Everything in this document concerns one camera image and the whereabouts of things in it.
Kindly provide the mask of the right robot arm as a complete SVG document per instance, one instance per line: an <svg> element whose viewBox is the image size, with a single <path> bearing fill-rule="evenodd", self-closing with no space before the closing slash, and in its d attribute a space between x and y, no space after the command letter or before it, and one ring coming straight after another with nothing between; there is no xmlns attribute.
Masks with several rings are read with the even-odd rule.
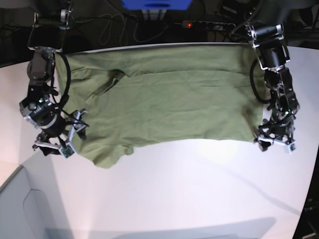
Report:
<svg viewBox="0 0 319 239"><path fill-rule="evenodd" d="M34 51L27 67L29 78L27 96L19 103L23 118L35 128L41 129L33 149L50 154L70 157L77 151L72 143L77 134L86 139L88 127L82 118L85 109L75 110L71 114L63 108L69 100L71 70L63 54L63 41L69 29L72 14L70 0L34 0L34 23L28 40L28 48ZM54 87L55 57L61 56L66 67L66 86L57 101L58 91Z"/></svg>

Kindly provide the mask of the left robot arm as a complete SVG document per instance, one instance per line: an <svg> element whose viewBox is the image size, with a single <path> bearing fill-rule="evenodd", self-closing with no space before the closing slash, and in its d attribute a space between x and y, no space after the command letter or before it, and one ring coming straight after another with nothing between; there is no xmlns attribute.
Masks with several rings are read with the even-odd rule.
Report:
<svg viewBox="0 0 319 239"><path fill-rule="evenodd" d="M271 112L269 119L254 131L254 142L262 152L273 144L281 145L288 153L296 150L294 121L300 109L293 89L293 79L286 63L290 55L284 41L283 25L267 26L247 23L245 25L250 42L257 56L250 68L250 84L257 100L267 105ZM259 65L264 71L264 83L270 91L270 98L263 99L254 82L254 69Z"/></svg>

